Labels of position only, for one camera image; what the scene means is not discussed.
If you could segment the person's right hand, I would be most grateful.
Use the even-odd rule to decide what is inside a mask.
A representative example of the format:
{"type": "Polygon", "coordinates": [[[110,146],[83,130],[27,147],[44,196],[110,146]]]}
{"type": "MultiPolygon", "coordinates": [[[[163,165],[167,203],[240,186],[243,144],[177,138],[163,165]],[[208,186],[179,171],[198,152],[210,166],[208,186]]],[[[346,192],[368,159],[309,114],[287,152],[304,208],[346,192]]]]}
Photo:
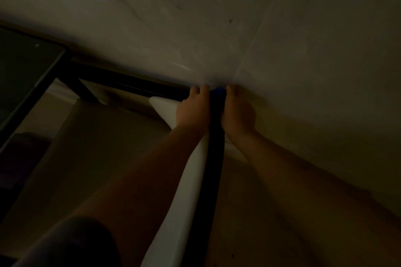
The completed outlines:
{"type": "Polygon", "coordinates": [[[223,130],[234,144],[248,135],[253,135],[256,114],[252,105],[247,101],[240,87],[239,96],[226,96],[221,123],[223,130]]]}

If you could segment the person's left forearm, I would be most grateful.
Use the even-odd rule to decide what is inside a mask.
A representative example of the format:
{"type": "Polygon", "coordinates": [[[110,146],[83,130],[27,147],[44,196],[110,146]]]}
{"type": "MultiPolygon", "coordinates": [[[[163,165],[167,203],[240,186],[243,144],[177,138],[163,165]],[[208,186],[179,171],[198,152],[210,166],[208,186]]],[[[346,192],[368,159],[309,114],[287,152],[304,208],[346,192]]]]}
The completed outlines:
{"type": "Polygon", "coordinates": [[[74,216],[90,217],[113,236],[123,267],[139,267],[163,223],[189,157],[208,132],[179,124],[137,165],[85,200],[74,216]]]}

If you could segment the person's left hand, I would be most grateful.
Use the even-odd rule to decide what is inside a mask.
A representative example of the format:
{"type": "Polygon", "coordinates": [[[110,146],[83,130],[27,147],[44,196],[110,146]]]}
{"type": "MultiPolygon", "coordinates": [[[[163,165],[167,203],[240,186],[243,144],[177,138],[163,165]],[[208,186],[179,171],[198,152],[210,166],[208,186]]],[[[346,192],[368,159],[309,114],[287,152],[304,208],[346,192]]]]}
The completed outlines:
{"type": "Polygon", "coordinates": [[[204,136],[210,124],[210,96],[187,97],[178,104],[176,127],[187,128],[204,136]]]}

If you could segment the black glass-top table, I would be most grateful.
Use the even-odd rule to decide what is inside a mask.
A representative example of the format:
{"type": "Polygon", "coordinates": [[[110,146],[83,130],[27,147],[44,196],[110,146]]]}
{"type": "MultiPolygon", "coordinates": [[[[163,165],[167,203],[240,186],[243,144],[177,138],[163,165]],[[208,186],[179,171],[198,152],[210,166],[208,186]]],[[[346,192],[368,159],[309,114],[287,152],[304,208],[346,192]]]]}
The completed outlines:
{"type": "Polygon", "coordinates": [[[0,152],[58,78],[79,98],[98,102],[82,80],[143,97],[183,101],[189,89],[134,77],[72,60],[60,43],[0,26],[0,152]]]}

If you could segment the white panel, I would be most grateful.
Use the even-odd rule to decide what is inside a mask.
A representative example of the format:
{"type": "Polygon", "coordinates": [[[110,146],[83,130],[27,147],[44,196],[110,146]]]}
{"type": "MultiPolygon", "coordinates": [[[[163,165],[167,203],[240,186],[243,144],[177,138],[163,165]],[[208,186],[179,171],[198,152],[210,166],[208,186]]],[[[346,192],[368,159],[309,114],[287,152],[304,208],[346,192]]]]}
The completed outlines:
{"type": "Polygon", "coordinates": [[[236,158],[220,122],[226,89],[210,92],[209,132],[188,159],[170,209],[141,267],[203,267],[225,154],[236,158]]]}

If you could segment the person's right forearm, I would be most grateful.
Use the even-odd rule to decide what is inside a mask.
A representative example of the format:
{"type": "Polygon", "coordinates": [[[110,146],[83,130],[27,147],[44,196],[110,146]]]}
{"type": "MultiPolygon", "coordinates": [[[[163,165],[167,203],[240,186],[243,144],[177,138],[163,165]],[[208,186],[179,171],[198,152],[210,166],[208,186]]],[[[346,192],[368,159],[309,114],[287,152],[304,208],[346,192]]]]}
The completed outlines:
{"type": "Polygon", "coordinates": [[[371,195],[254,129],[225,129],[271,198],[327,267],[401,267],[401,220],[371,195]]]}

